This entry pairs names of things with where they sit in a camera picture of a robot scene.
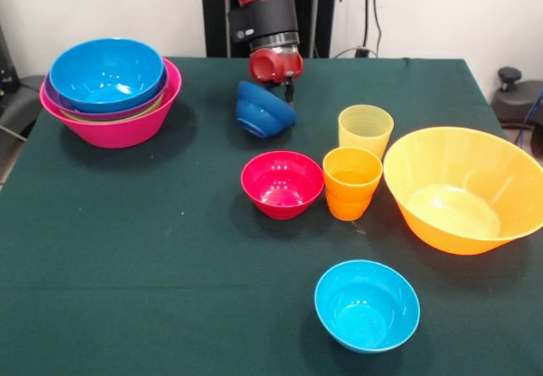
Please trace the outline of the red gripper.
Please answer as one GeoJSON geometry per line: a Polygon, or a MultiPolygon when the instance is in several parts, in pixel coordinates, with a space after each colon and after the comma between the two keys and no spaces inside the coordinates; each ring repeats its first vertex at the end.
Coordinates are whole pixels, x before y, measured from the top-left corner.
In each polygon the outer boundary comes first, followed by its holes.
{"type": "Polygon", "coordinates": [[[249,57],[249,73],[260,83],[283,83],[284,100],[294,109],[294,80],[304,69],[304,60],[297,47],[256,49],[249,57]]]}

